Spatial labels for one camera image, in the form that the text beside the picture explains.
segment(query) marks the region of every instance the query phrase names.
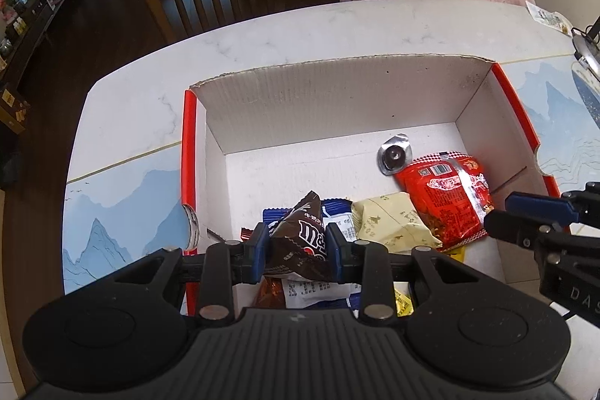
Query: metal screw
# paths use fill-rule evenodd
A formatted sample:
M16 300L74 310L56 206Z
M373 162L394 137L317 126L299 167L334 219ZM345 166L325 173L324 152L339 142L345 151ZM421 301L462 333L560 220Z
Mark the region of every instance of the metal screw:
M389 305L383 303L374 303L365 307L365 315L368 315L371 319L385 320L389 319L394 315L395 310Z
M223 305L205 305L199 313L201 317L208 320L221 320L229 315L229 309Z
M560 255L558 253L550 253L546 256L546 261L550 264L559 264L560 263Z

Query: dining table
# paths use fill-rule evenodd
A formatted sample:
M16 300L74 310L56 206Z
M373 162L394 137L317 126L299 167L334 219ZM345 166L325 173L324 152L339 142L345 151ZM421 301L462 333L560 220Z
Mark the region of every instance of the dining table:
M200 81L258 67L372 55L459 54L499 63L530 111L541 148L558 151L547 144L567 144L560 139L567 135L546 138L535 114L548 112L547 79L565 98L575 97L569 85L573 52L569 36L534 21L525 7L478 0L364 0L249 19L165 46L96 82L77 127L68 181L101 177L115 165L180 142L184 93ZM584 127L582 137L600 141L600 129ZM561 192L581 189L595 176L594 165L585 164L593 156L569 144L571 156L584 162L577 171L567 175L550 163L545 170L556 173ZM573 231L596 232L582 226ZM498 259L496 243L487 238L467 248L465 263L486 273L499 266ZM578 316L567 323L571 350L557 384L573 398L589 400L600 388L600 331Z

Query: dark wooden floor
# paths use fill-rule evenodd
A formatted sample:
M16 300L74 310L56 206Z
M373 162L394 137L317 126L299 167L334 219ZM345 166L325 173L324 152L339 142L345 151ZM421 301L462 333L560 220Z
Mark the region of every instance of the dark wooden floor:
M7 190L2 237L8 322L27 389L36 380L20 338L28 317L63 293L62 206L86 94L104 75L164 44L143 0L66 0L48 37L19 87L32 112L19 139L22 175Z

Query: cardboard box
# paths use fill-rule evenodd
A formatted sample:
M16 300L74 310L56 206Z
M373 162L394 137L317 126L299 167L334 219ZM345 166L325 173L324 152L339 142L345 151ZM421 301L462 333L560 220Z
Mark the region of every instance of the cardboard box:
M309 190L353 201L399 191L380 173L376 154L400 132L413 157L475 156L498 208L513 190L547 195L553 188L536 169L529 121L490 60L344 58L227 73L191 91L197 101L186 97L182 187L184 203L196 209L200 252L213 242L207 227L239 239L264 208L291 207ZM477 251L467 252L467 264L503 279L502 269L494 271L496 242L471 246Z

